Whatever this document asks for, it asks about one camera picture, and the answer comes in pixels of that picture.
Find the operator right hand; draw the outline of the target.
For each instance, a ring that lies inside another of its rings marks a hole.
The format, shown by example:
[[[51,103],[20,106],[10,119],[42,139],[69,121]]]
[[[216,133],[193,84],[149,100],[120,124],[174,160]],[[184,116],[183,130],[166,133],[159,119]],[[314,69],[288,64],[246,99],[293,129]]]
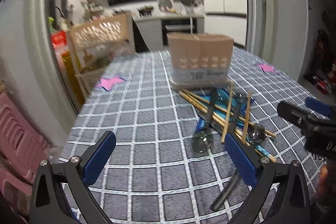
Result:
[[[335,208],[335,161],[327,161],[320,169],[315,205],[322,214]]]

